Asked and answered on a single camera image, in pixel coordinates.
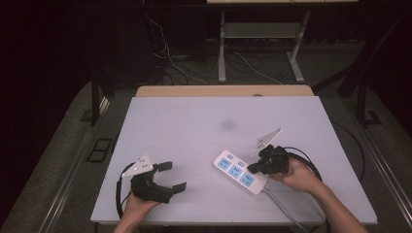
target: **person's right hand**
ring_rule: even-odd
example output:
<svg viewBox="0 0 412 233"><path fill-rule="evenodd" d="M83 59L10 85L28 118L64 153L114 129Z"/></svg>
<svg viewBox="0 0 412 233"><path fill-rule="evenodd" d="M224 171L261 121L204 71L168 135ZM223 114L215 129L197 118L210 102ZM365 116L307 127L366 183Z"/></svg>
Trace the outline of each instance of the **person's right hand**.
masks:
<svg viewBox="0 0 412 233"><path fill-rule="evenodd" d="M287 174L270 174L269 178L283 183L296 191L312 192L323 183L302 162L290 158L290 167Z"/></svg>

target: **gray carpet floor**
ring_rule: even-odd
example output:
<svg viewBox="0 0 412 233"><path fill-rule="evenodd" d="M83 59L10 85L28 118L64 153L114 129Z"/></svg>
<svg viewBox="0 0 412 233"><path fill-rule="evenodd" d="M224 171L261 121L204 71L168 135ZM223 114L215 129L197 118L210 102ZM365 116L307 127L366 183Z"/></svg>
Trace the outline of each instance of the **gray carpet floor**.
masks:
<svg viewBox="0 0 412 233"><path fill-rule="evenodd" d="M323 81L353 62L361 51L359 42L334 44L304 44L297 56L305 84ZM276 84L252 71L239 52L261 73L282 83L292 84L292 70L285 52L289 42L272 41L266 44L229 44L226 46L227 84ZM174 51L176 64L194 78L209 84L218 83L216 50L208 51L202 59L185 59L182 51ZM186 79L172 68L166 68L163 84L185 84ZM203 84L188 79L189 84ZM360 175L361 148L365 154L365 173L361 184L375 210L379 224L369 225L369 232L412 232L393 193L373 159L366 136L370 136L376 149L393 170L405 194L412 194L412 142L391 112L372 91L367 93L366 108L374 111L382 121L362 129L354 118L356 95L342 99L336 94L340 82L333 83L316 94L321 97L329 119L346 152L354 171ZM4 223L1 233L8 232L113 232L114 226L94 224L90 216L100 186L109 165L113 142L120 133L122 121L135 90L120 89L114 98L105 99L102 117L93 127L81 121L90 110L90 86L85 86L73 101L66 117L60 123L53 139L33 172L30 181L19 196L15 207ZM111 139L109 153L103 163L86 162L98 139ZM143 228L144 232L291 232L288 227L268 228L211 228L167 227ZM321 227L316 232L325 232Z"/></svg>

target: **person's right arm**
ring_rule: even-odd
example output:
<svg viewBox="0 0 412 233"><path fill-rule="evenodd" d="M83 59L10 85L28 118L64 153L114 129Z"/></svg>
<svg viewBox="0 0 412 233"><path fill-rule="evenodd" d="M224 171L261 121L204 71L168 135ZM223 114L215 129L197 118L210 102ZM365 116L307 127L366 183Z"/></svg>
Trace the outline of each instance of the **person's right arm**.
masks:
<svg viewBox="0 0 412 233"><path fill-rule="evenodd" d="M291 158L287 174L271 174L269 177L296 191L308 192L318 202L333 232L367 232L332 190L319 181L312 171L298 160Z"/></svg>

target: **human hand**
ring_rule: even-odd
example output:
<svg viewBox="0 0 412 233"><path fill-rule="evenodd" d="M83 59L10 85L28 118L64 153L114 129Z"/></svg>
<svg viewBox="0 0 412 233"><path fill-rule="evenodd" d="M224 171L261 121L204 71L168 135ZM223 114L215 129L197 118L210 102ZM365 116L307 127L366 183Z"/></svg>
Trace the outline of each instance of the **human hand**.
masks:
<svg viewBox="0 0 412 233"><path fill-rule="evenodd" d="M323 185L304 163L294 158L290 158L290 167L287 174L270 174L269 178L283 183L296 191L309 193L319 185Z"/></svg>
<svg viewBox="0 0 412 233"><path fill-rule="evenodd" d="M127 197L126 207L115 233L132 232L134 227L158 204L160 203L155 201L144 201L131 193Z"/></svg>

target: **background table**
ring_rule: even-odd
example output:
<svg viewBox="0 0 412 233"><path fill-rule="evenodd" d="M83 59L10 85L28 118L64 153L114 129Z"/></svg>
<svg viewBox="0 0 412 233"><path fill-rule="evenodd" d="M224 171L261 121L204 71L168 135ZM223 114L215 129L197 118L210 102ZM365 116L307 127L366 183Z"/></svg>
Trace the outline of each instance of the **background table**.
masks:
<svg viewBox="0 0 412 233"><path fill-rule="evenodd" d="M294 88L296 93L308 96L251 96L280 94L281 89L292 95ZM233 92L237 96L213 97L207 89L221 95ZM179 97L171 97L174 90L187 92L178 91ZM213 168L213 160L223 150L230 150L249 163L256 162L258 156L253 149L257 137L280 127L284 131L273 145L305 151L325 183L349 210L363 223L376 223L376 215L322 103L318 97L310 96L308 90L307 86L293 85L261 86L261 89L259 86L142 87L137 92L139 97L133 98L130 104L91 220L101 223L119 220L115 205L116 181L127 164L147 153L153 163L174 163L172 170L156 173L155 182L164 186L188 182L188 187L168 205L160 205L150 212L145 224L292 224L265 194L252 196ZM157 91L169 97L150 97ZM200 96L189 97L190 92ZM129 182L123 179L122 196L128 189ZM324 221L321 209L308 194L276 182L270 182L269 189L302 224Z"/></svg>

